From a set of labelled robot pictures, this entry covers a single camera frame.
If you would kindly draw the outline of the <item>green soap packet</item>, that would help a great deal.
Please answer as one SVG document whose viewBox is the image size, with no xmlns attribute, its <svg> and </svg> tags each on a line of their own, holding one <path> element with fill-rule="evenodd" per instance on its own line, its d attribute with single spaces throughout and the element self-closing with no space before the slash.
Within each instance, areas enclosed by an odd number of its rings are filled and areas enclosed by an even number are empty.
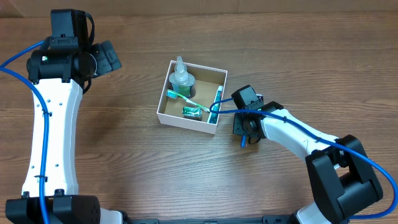
<svg viewBox="0 0 398 224">
<path fill-rule="evenodd" d="M 194 108 L 194 107 L 183 107 L 182 109 L 183 117 L 186 119 L 192 119 L 196 121 L 202 120 L 202 112 L 201 108 Z"/>
</svg>

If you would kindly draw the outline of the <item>blue disposable razor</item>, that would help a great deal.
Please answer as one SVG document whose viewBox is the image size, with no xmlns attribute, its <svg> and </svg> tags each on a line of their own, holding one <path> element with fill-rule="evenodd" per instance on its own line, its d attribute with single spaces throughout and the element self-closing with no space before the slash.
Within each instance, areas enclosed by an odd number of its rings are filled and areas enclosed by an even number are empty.
<svg viewBox="0 0 398 224">
<path fill-rule="evenodd" d="M 241 138 L 241 147 L 244 148 L 246 146 L 246 138 L 247 136 L 243 135 Z"/>
</svg>

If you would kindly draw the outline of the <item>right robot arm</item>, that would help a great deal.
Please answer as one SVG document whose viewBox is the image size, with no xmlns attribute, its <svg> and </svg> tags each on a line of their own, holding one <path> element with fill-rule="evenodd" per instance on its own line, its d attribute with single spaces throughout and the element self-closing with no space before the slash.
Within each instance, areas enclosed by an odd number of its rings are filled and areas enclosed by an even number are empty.
<svg viewBox="0 0 398 224">
<path fill-rule="evenodd" d="M 287 223 L 347 223 L 349 218 L 383 198 L 371 165 L 337 148 L 346 146 L 364 156 L 360 140 L 338 138 L 305 125 L 311 138 L 288 121 L 296 119 L 280 104 L 265 104 L 246 85 L 231 95 L 240 113 L 234 116 L 234 133 L 248 139 L 275 141 L 306 163 L 314 201 L 297 210 Z"/>
</svg>

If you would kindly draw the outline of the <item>clear soap pump bottle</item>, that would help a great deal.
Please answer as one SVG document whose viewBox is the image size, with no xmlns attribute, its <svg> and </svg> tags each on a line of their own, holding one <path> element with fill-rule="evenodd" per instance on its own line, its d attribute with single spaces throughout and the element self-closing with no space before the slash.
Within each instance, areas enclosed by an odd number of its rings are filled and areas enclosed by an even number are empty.
<svg viewBox="0 0 398 224">
<path fill-rule="evenodd" d="M 187 66 L 181 56 L 177 57 L 174 72 L 169 76 L 169 82 L 174 91 L 187 98 L 193 98 L 196 94 L 195 77 L 188 73 Z"/>
</svg>

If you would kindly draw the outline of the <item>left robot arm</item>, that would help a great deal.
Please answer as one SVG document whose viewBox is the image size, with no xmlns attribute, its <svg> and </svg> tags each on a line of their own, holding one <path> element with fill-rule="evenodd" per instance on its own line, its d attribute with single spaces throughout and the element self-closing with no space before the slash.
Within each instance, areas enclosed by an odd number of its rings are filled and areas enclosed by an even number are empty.
<svg viewBox="0 0 398 224">
<path fill-rule="evenodd" d="M 92 16 L 76 9 L 50 13 L 52 34 L 27 49 L 34 98 L 29 169 L 19 199 L 6 202 L 13 223 L 127 223 L 125 213 L 81 195 L 75 170 L 78 110 L 94 78 L 121 68 L 109 41 L 94 42 Z"/>
</svg>

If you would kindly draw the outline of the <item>green toothbrush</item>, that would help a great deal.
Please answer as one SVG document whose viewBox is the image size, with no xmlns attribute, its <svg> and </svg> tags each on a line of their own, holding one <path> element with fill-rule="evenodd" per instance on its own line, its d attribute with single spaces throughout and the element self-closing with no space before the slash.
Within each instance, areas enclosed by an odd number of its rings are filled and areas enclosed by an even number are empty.
<svg viewBox="0 0 398 224">
<path fill-rule="evenodd" d="M 190 100 L 189 98 L 187 98 L 186 96 L 184 96 L 184 95 L 178 93 L 177 91 L 168 89 L 168 90 L 166 91 L 166 96 L 168 96 L 169 98 L 173 98 L 173 99 L 182 98 L 186 103 L 191 104 L 191 105 L 196 106 L 196 107 L 199 107 L 199 108 L 201 108 L 203 111 L 205 111 L 205 112 L 207 112 L 207 113 L 210 113 L 210 109 L 209 109 L 209 108 L 207 108 L 206 106 L 203 106 L 203 105 L 201 105 L 201 104 L 199 104 L 199 103 L 196 103 L 196 102 Z"/>
</svg>

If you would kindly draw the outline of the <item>teal toothpaste tube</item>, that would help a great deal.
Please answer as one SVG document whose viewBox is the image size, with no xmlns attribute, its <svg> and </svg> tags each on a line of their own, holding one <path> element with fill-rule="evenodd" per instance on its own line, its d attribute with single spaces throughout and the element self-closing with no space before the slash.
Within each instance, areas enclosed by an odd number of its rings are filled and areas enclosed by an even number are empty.
<svg viewBox="0 0 398 224">
<path fill-rule="evenodd" d="M 223 95 L 223 86 L 219 86 L 215 95 L 215 99 L 213 102 L 221 101 Z M 212 107 L 213 111 L 219 111 L 220 110 L 220 104 L 217 103 Z M 216 124 L 218 122 L 218 113 L 210 113 L 209 117 L 207 119 L 208 123 L 211 124 Z"/>
</svg>

